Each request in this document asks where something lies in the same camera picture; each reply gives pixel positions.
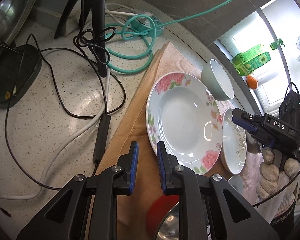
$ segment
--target white plate with pink flowers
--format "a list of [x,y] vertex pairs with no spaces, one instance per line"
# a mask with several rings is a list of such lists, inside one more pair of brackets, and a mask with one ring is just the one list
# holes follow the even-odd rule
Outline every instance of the white plate with pink flowers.
[[154,84],[146,126],[155,154],[157,143],[164,141],[167,152],[197,174],[209,171],[219,157],[221,115],[209,90],[192,75],[171,72]]

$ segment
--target black tripod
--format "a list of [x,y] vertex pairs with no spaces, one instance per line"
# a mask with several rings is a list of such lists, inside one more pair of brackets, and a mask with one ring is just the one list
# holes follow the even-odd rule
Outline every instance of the black tripod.
[[[56,29],[56,33],[54,35],[54,39],[58,38],[61,35],[61,30],[65,26],[66,20],[68,19],[74,5],[78,0],[68,0],[65,9],[63,10],[62,16],[59,20],[58,27]],[[79,20],[79,27],[83,27],[87,20],[90,9],[92,11],[92,29],[94,33],[102,33],[105,27],[105,5],[106,0],[84,0],[84,20],[82,22],[82,12]],[[105,48],[105,42],[98,42],[98,46]],[[94,49],[95,53],[99,57],[100,60],[97,60],[98,72],[101,77],[106,77],[106,65],[102,62],[106,62],[106,54],[103,49]]]

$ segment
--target green extension cord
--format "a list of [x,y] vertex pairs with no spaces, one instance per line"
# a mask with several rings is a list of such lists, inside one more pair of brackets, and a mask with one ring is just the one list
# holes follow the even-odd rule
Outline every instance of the green extension cord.
[[[163,24],[161,24],[161,25],[158,25],[157,28],[158,28],[158,27],[165,26],[165,25],[173,24],[173,23],[178,23],[178,22],[190,20],[190,19],[192,19],[192,18],[199,17],[199,16],[201,16],[201,15],[204,15],[204,14],[207,14],[207,13],[210,13],[210,12],[213,12],[213,11],[219,9],[220,7],[222,7],[222,6],[224,6],[224,5],[228,4],[228,3],[230,3],[230,2],[232,2],[232,1],[233,1],[233,0],[227,0],[227,1],[225,1],[225,2],[223,2],[223,3],[221,3],[221,4],[219,4],[219,5],[217,5],[217,6],[215,6],[215,7],[213,7],[213,8],[211,8],[211,9],[207,10],[207,11],[204,11],[204,12],[201,12],[201,13],[198,13],[198,14],[194,14],[194,15],[191,15],[191,16],[188,16],[188,17],[179,19],[179,20],[175,20],[175,21],[163,23]],[[145,31],[145,32],[141,32],[141,33],[138,33],[137,30],[135,30],[135,29],[133,29],[133,28],[130,28],[130,30],[132,30],[133,32],[128,32],[128,31],[126,31],[127,26],[129,25],[130,22],[132,22],[132,21],[135,20],[135,19],[141,18],[141,17],[147,18],[147,19],[150,21],[151,29],[149,29],[149,30],[147,30],[147,31]],[[109,27],[109,26],[121,26],[121,25],[119,25],[119,24],[117,24],[117,23],[111,23],[111,24],[107,24],[105,27]],[[153,31],[153,36],[152,36],[151,44],[149,44],[148,41],[147,41],[146,38],[145,38],[145,35],[146,35],[146,34],[148,33],[148,31],[150,31],[150,30],[154,30],[154,31]],[[149,59],[148,59],[148,61],[147,61],[142,67],[139,67],[139,68],[133,69],[133,70],[125,70],[125,69],[121,69],[121,68],[118,68],[118,67],[112,65],[111,63],[108,64],[108,67],[110,67],[111,69],[113,69],[113,70],[115,70],[115,71],[117,71],[117,72],[124,73],[124,74],[137,74],[137,73],[143,71],[144,69],[146,69],[146,68],[149,66],[150,62],[152,61],[152,57],[153,57],[153,54],[152,54],[152,47],[153,47],[153,45],[154,45],[154,42],[155,42],[155,35],[156,35],[156,26],[155,26],[153,20],[152,20],[149,16],[147,16],[147,15],[136,15],[136,16],[133,16],[133,17],[131,17],[131,18],[126,22],[126,24],[122,27],[122,30],[121,30],[121,31],[117,31],[117,34],[121,34],[121,38],[122,38],[123,40],[130,40],[130,39],[132,39],[132,38],[135,38],[135,37],[140,36],[140,37],[143,39],[143,41],[145,42],[145,44],[147,45],[148,49],[147,49],[144,53],[142,53],[142,54],[140,54],[140,55],[137,55],[137,56],[129,56],[129,55],[123,55],[123,54],[117,53],[117,52],[115,52],[115,51],[113,51],[113,50],[107,48],[110,54],[112,54],[112,55],[114,55],[114,56],[116,56],[116,57],[119,57],[119,58],[124,58],[124,59],[140,59],[140,58],[143,58],[143,57],[145,57],[146,55],[149,54]]]

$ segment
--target orange fruit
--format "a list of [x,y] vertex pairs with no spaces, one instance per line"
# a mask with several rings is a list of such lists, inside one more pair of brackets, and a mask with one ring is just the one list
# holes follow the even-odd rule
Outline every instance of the orange fruit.
[[259,85],[258,78],[254,74],[247,75],[247,84],[251,89],[256,89]]

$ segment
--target white speckled countertop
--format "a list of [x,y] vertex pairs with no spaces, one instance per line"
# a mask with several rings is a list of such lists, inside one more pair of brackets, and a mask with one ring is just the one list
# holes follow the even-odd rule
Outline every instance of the white speckled countertop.
[[[185,29],[180,25],[173,25],[173,28],[174,33],[179,32],[177,33],[179,37],[185,34]],[[75,49],[72,39],[77,32],[53,40],[54,32],[52,30],[30,20],[26,21],[16,38],[17,45],[24,44],[30,33],[36,36],[41,49],[50,47]],[[193,36],[189,33],[186,35],[193,39]],[[205,60],[178,36],[166,29],[163,35],[156,39],[153,53],[167,41],[171,41],[190,62],[202,69]],[[141,39],[121,41],[119,37],[116,37],[107,45],[111,49],[126,55],[137,55],[146,49]],[[210,53],[202,44],[200,44],[200,50],[205,55]],[[101,86],[88,62],[68,51],[44,52],[44,56],[53,67],[61,97],[68,110],[81,115],[95,114],[102,104]],[[116,57],[111,58],[115,65],[125,69],[135,69],[143,65],[146,60],[147,58],[135,61]],[[116,75],[125,87],[127,101],[120,111],[112,114],[108,141],[111,140],[117,129],[144,72],[136,75],[118,73]],[[108,108],[117,107],[121,100],[121,88],[111,78]],[[5,114],[6,111],[0,109],[0,194],[27,195],[34,192],[36,184],[19,170],[8,152],[4,139]],[[39,76],[30,89],[10,109],[8,120],[10,146],[25,170],[39,180],[52,152],[65,138],[87,122],[89,120],[70,117],[62,109],[55,93],[50,70],[47,64],[43,62]],[[62,187],[74,175],[79,173],[90,176],[94,168],[92,156],[97,130],[98,127],[93,126],[66,147],[50,169],[46,180],[47,185]],[[0,211],[0,225],[9,237],[15,239],[19,231],[55,193],[55,191],[43,190],[38,198],[27,201],[0,199],[0,206],[12,215],[12,218],[8,218]]]

